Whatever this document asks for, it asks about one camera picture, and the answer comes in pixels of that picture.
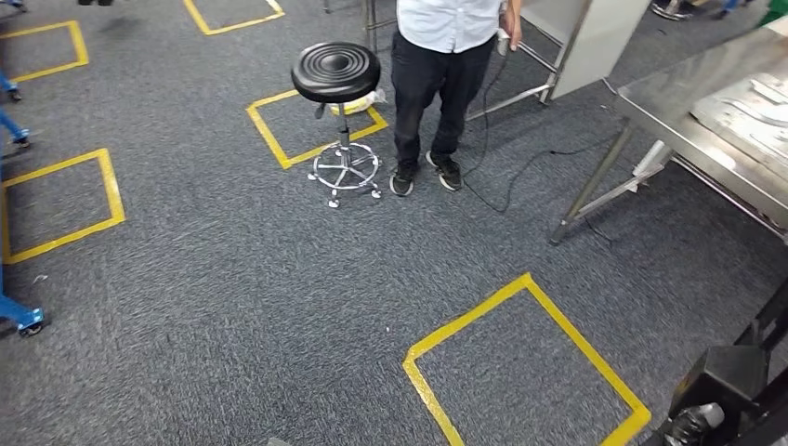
stainless steel table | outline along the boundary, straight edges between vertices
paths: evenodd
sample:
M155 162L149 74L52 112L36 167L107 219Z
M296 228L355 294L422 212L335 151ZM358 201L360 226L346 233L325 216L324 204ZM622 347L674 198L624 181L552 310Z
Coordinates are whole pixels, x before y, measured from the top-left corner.
M788 173L767 168L700 125L693 104L728 85L761 72L777 75L788 60L788 18L686 59L619 89L615 108L628 118L596 171L551 237L559 243L572 222L582 219L663 170L674 161L788 243ZM636 127L658 138L633 178L589 202Z

black pants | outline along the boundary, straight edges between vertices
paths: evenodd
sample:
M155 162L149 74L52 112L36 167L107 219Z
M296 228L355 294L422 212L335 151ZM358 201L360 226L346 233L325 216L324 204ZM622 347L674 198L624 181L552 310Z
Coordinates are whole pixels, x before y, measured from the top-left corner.
M493 52L494 38L462 53L444 54L408 42L399 31L391 44L391 82L397 123L394 143L401 164L413 164L421 151L419 125L424 109L440 93L440 124L432 141L432 159L457 150L470 101L479 93Z

gray carpet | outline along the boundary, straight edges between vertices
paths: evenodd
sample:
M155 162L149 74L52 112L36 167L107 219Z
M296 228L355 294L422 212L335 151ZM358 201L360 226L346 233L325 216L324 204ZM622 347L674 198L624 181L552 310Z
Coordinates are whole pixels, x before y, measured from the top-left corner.
M618 128L602 84L492 116L490 150L467 182L496 206L536 152L589 148L535 161L503 215L468 189L443 190L428 169L408 199L350 196L329 209L307 165L282 170L245 108L292 88L288 67L303 47L360 41L356 2L335 0L324 15L318 2L280 0L284 17L215 36L178 0L116 3L30 0L29 14L0 21L7 33L78 20L90 56L84 67L22 83L24 101L3 105L44 130L32 152L5 159L3 176L107 148L127 216L6 267L7 293L42 306L51 325L32 339L0 340L4 444L446 444L401 361L525 271L656 423L704 347L730 342L788 273L776 239L679 168L591 217L596 232L580 227L564 244L547 244ZM210 26L270 13L251 0L195 4ZM764 12L759 1L723 22L648 13L611 82L721 43ZM381 7L381 16L391 13ZM389 34L381 32L390 94ZM15 74L73 56L60 31L3 39L0 48ZM488 100L543 76L512 59ZM393 123L393 106L377 109ZM260 110L288 155L332 138L332 123L312 111L298 97ZM425 140L437 117L433 105ZM483 139L483 122L471 123L457 156L465 168L479 161ZM386 172L391 140L390 128L363 140ZM608 185L627 176L650 140L635 143ZM15 250L106 216L94 167L7 191ZM525 293L419 367L468 445L594 444L627 416Z

black machine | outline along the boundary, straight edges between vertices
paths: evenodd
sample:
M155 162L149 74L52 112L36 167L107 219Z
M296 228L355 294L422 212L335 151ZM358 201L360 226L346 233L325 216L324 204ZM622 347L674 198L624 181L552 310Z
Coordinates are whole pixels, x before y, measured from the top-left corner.
M771 352L786 334L788 280L732 346L702 354L642 446L773 446L788 435L788 368L768 381Z

black stool seat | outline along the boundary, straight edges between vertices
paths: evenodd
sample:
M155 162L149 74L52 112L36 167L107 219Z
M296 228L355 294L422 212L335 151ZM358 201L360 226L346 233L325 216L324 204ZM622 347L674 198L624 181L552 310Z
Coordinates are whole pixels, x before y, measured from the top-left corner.
M291 76L295 89L304 98L339 104L363 98L377 88L380 60L361 45L317 44L301 51Z

